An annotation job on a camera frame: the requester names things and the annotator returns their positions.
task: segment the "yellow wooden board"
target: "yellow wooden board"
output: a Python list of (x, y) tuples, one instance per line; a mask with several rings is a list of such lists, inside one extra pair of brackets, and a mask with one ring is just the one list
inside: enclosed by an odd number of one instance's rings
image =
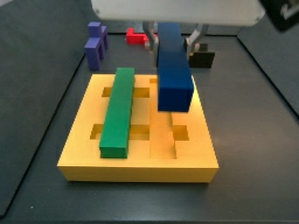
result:
[(134, 76), (128, 158), (100, 158), (98, 139), (113, 79), (113, 74), (90, 77), (57, 164), (65, 179), (210, 182), (218, 163), (197, 89), (188, 113), (157, 112), (156, 75)]

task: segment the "gray floor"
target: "gray floor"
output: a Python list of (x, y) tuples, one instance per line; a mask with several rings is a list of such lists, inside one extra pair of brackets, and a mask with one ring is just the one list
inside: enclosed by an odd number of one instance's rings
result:
[[(101, 73), (154, 72), (150, 55), (109, 36)], [(193, 69), (218, 173), (208, 185), (68, 183), (56, 164), (89, 82), (78, 68), (3, 223), (299, 221), (299, 122), (236, 38), (206, 37), (212, 69)]]

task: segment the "rectangular slot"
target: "rectangular slot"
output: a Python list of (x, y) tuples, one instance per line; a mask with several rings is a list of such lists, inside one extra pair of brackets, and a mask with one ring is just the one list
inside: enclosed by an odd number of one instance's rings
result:
[(90, 140), (98, 139), (98, 136), (102, 132), (102, 126), (104, 126), (102, 124), (93, 124), (92, 131), (89, 134)]
[(149, 87), (134, 87), (134, 98), (149, 98)]
[(149, 105), (149, 158), (176, 159), (173, 144), (173, 121), (169, 112), (157, 111), (157, 86), (149, 84), (150, 105)]
[[(93, 124), (89, 134), (90, 140), (98, 140), (102, 132), (102, 124)], [(132, 124), (129, 128), (129, 140), (149, 140), (149, 125)]]
[[(101, 97), (109, 97), (112, 93), (112, 87), (104, 87)], [(134, 87), (134, 98), (149, 98), (149, 87)]]
[(129, 140), (149, 140), (149, 126), (145, 124), (132, 124), (129, 129)]
[(186, 125), (172, 126), (173, 141), (189, 141)]

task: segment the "red block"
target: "red block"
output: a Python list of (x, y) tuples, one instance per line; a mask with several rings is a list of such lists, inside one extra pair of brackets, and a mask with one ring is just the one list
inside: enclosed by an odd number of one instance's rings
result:
[(128, 28), (125, 33), (125, 42), (129, 45), (142, 45), (144, 42), (144, 34), (142, 33), (134, 33), (134, 28)]

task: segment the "square hole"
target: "square hole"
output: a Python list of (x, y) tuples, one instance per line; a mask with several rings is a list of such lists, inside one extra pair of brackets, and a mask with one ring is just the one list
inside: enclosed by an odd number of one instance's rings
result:
[(172, 126), (172, 138), (173, 141), (189, 141), (186, 125)]

